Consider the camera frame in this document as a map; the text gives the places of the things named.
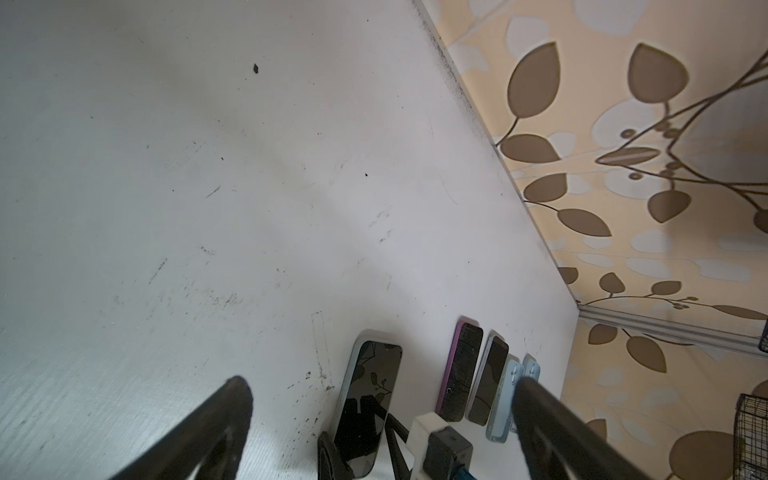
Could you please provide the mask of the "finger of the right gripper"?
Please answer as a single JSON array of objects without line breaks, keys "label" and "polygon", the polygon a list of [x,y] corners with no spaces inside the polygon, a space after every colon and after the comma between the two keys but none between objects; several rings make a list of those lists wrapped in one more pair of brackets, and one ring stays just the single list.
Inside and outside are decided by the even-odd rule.
[{"label": "finger of the right gripper", "polygon": [[409,469],[405,457],[401,451],[398,440],[406,442],[409,436],[409,430],[397,420],[392,414],[389,414],[385,421],[384,433],[390,455],[390,462],[393,469],[395,480],[409,480],[411,470]]},{"label": "finger of the right gripper", "polygon": [[317,439],[317,472],[319,480],[353,480],[353,472],[341,455],[328,432]]}]

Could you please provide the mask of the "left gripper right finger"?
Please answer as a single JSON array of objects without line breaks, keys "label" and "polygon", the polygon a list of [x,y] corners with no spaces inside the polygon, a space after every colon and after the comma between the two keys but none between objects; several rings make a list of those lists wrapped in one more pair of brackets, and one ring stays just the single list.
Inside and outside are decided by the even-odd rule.
[{"label": "left gripper right finger", "polygon": [[518,382],[512,414],[532,479],[647,477],[533,378]]}]

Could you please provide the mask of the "light blue phone case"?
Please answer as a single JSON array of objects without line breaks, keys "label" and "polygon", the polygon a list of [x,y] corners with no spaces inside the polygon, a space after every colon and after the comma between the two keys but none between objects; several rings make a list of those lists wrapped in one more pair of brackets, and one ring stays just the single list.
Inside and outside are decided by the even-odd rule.
[{"label": "light blue phone case", "polygon": [[541,366],[532,355],[525,355],[522,366],[524,378],[532,378],[535,381],[539,380],[541,374]]},{"label": "light blue phone case", "polygon": [[523,365],[513,355],[507,357],[502,377],[494,397],[486,428],[486,438],[493,443],[505,443],[513,420],[512,402],[517,383],[522,378]]}]

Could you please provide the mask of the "black smartphone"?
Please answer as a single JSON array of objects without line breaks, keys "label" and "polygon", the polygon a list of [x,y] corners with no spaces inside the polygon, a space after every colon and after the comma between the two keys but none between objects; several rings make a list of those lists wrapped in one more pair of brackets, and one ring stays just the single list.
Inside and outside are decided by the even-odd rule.
[{"label": "black smartphone", "polygon": [[393,338],[375,330],[355,341],[330,427],[354,479],[373,469],[403,357]]},{"label": "black smartphone", "polygon": [[446,422],[459,422],[469,399],[483,329],[468,317],[459,318],[454,330],[435,413]]},{"label": "black smartphone", "polygon": [[466,419],[469,422],[480,426],[487,425],[508,353],[509,346],[504,338],[491,330],[470,394],[466,411]]}]

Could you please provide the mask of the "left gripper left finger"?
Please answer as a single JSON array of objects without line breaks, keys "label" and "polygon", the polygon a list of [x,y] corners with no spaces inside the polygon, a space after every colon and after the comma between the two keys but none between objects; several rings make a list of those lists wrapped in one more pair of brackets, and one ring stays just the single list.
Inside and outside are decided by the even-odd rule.
[{"label": "left gripper left finger", "polygon": [[253,396],[241,376],[228,379],[116,479],[234,479],[246,445]]}]

